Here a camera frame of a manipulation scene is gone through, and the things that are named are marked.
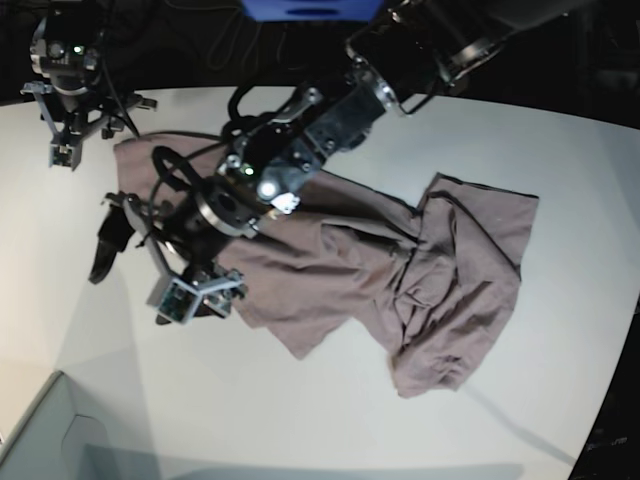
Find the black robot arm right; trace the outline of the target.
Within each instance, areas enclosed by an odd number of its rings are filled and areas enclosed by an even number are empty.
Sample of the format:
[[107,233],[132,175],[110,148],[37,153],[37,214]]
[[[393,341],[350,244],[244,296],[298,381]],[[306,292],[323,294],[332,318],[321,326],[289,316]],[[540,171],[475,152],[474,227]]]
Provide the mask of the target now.
[[52,1],[33,33],[31,66],[41,79],[21,93],[33,96],[54,143],[64,148],[98,130],[111,138],[126,128],[138,137],[131,111],[155,107],[116,86],[108,64],[114,17],[113,1]]

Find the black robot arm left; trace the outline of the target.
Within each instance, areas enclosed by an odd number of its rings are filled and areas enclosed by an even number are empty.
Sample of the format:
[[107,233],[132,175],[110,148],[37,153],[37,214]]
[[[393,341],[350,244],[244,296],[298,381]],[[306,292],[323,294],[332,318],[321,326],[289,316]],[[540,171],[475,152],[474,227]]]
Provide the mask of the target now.
[[125,141],[142,167],[118,166],[89,274],[102,282],[140,235],[160,277],[150,305],[161,324],[226,317],[247,285],[219,256],[270,219],[292,213],[305,184],[364,142],[388,112],[409,116],[494,58],[512,36],[575,8],[572,1],[401,1],[350,36],[344,58],[258,116],[237,109],[219,136],[162,131]]

